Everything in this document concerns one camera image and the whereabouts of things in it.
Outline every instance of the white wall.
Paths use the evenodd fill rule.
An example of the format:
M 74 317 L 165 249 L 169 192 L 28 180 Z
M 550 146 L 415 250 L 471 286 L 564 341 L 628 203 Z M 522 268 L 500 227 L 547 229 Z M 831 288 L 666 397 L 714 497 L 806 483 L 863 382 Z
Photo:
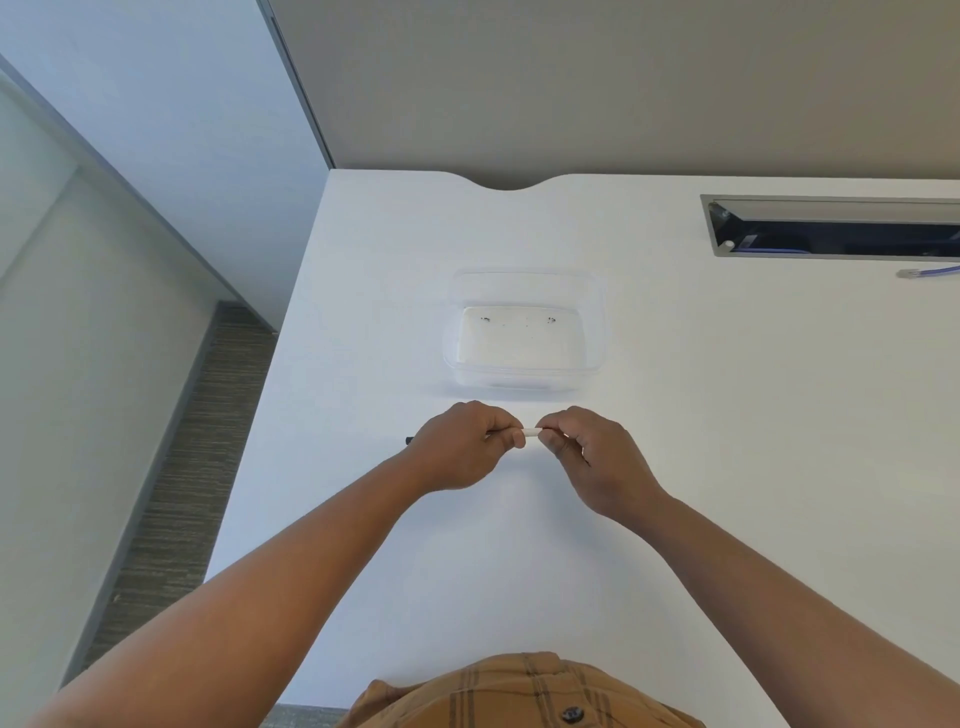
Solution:
M 225 294 L 96 178 L 73 176 L 0 279 L 5 726 L 59 686 Z
M 255 0 L 8 0 L 0 55 L 280 327 L 327 170 Z
M 77 161 L 0 92 L 0 280 L 76 169 Z

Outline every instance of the gray carpet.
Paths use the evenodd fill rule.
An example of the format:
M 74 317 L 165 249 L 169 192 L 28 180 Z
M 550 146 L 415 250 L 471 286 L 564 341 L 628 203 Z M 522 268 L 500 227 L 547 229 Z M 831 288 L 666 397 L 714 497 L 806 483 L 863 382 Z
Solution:
M 84 667 L 204 580 L 275 337 L 222 306 L 200 376 L 156 479 Z M 327 728 L 344 711 L 276 706 L 265 728 Z

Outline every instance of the clear plastic container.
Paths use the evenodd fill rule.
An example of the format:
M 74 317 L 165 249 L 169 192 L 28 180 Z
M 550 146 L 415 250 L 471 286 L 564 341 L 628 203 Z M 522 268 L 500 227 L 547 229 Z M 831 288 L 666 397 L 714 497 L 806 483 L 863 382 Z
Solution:
M 603 290 L 587 273 L 490 268 L 450 283 L 444 360 L 459 384 L 577 389 L 606 356 Z

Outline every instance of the orange plaid shirt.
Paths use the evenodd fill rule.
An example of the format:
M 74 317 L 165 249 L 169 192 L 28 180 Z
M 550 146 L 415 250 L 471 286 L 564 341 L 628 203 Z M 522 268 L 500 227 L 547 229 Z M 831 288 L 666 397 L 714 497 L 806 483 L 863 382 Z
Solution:
M 337 728 L 705 728 L 590 665 L 497 655 L 407 688 L 374 680 Z

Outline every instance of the forearm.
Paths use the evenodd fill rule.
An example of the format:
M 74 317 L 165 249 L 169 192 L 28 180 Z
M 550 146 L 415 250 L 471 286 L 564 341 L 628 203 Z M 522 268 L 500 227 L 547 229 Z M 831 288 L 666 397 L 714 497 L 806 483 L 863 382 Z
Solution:
M 625 520 L 793 728 L 955 726 L 960 687 L 683 503 Z
M 126 638 L 34 725 L 258 726 L 417 478 L 398 458 L 367 473 Z

